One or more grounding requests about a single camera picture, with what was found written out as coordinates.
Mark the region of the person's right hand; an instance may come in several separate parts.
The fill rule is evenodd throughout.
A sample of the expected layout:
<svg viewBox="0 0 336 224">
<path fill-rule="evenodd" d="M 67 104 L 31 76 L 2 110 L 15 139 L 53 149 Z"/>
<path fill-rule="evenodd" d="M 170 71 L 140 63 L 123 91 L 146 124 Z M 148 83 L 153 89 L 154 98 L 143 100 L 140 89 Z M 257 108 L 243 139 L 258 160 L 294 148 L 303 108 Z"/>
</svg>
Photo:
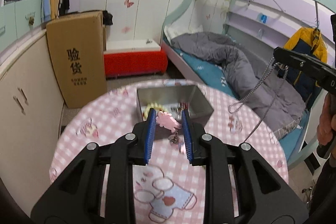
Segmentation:
<svg viewBox="0 0 336 224">
<path fill-rule="evenodd" d="M 335 131 L 335 114 L 331 113 L 330 105 L 330 94 L 327 94 L 317 127 L 317 139 L 321 145 L 327 145 L 333 138 L 333 131 Z"/>
</svg>

